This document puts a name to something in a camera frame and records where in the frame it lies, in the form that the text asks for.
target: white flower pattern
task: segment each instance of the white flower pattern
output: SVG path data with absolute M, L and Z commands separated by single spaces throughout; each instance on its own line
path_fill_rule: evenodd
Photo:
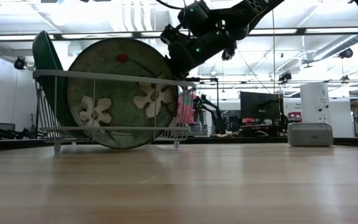
M 161 111 L 162 102 L 169 104 L 173 101 L 173 94 L 171 89 L 166 88 L 162 91 L 166 85 L 151 83 L 139 83 L 139 89 L 146 93 L 146 96 L 134 96 L 133 102 L 139 109 L 143 109 L 144 106 L 149 103 L 146 108 L 146 116 L 148 118 L 154 118 L 158 116 Z
M 85 110 L 80 111 L 78 115 L 82 121 L 86 122 L 85 126 L 100 127 L 100 122 L 105 124 L 109 124 L 111 122 L 111 115 L 109 113 L 103 113 L 103 111 L 108 110 L 111 107 L 111 99 L 99 99 L 94 111 L 92 97 L 84 95 L 81 99 L 81 104 Z

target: plate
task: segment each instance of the plate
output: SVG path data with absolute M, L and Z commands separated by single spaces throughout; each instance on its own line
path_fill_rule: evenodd
M 59 57 L 56 53 L 55 47 L 49 38 L 47 31 L 41 31 L 34 39 L 32 44 L 32 53 L 34 56 L 34 63 L 36 69 L 49 69 L 49 70 L 63 70 L 62 64 L 60 63 Z M 77 126 L 75 123 L 70 110 L 67 106 L 67 78 L 66 77 L 55 77 L 51 76 L 39 76 L 37 81 L 42 87 L 45 98 L 50 106 L 50 111 L 55 111 L 55 84 L 57 92 L 57 119 L 61 126 Z M 48 108 L 41 107 L 43 114 L 48 114 Z M 52 119 L 44 121 L 45 125 L 52 126 Z M 68 134 L 74 138 L 84 139 L 85 136 L 79 131 L 68 131 Z
M 105 39 L 90 45 L 77 56 L 69 70 L 174 79 L 157 50 L 142 41 L 125 38 Z M 68 78 L 67 102 L 79 126 L 167 127 L 177 107 L 178 87 Z M 85 131 L 97 143 L 117 149 L 147 144 L 160 133 L 133 129 Z

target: ceiling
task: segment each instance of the ceiling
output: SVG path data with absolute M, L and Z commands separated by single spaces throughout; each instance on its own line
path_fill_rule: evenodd
M 183 7 L 183 0 L 165 1 Z M 211 9 L 231 7 L 237 0 L 208 0 Z M 58 0 L 43 3 L 33 0 L 0 0 L 0 35 L 36 34 L 40 30 L 53 33 L 127 32 L 162 30 L 168 23 L 177 25 L 178 11 L 168 9 L 154 0 L 114 0 L 111 2 L 83 3 L 79 0 Z M 286 0 L 274 12 L 266 15 L 257 29 L 299 27 L 358 27 L 358 7 L 348 0 Z M 284 37 L 247 37 L 238 41 L 238 50 L 232 60 L 223 62 L 220 54 L 191 71 L 195 77 L 218 77 L 228 81 L 270 81 L 284 71 L 291 71 L 294 80 L 337 80 L 343 75 L 358 80 L 358 42 L 351 46 L 352 58 L 341 60 L 328 57 L 311 63 L 305 68 L 302 60 L 338 39 L 346 39 L 340 33 L 330 35 L 305 35 Z M 68 68 L 76 55 L 97 40 L 55 41 L 63 49 L 59 57 Z M 168 54 L 167 46 L 159 39 L 143 39 L 162 54 Z M 0 42 L 0 57 L 14 59 L 26 56 L 32 61 L 31 42 Z M 229 85 L 225 88 L 258 89 L 262 85 Z M 265 84 L 272 91 L 273 84 Z M 287 85 L 298 91 L 299 85 Z M 358 90 L 358 84 L 349 87 Z

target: wooden table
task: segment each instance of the wooden table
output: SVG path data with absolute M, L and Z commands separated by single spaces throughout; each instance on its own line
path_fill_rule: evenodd
M 358 148 L 2 151 L 0 223 L 358 224 Z

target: pink object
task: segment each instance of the pink object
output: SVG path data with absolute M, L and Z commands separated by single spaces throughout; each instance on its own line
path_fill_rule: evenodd
M 193 100 L 196 97 L 194 94 L 179 96 L 177 124 L 194 124 Z
M 302 113 L 301 112 L 288 113 L 288 118 L 302 122 Z
M 254 122 L 254 119 L 252 119 L 252 118 L 243 118 L 242 122 L 243 123 L 251 123 L 251 122 Z

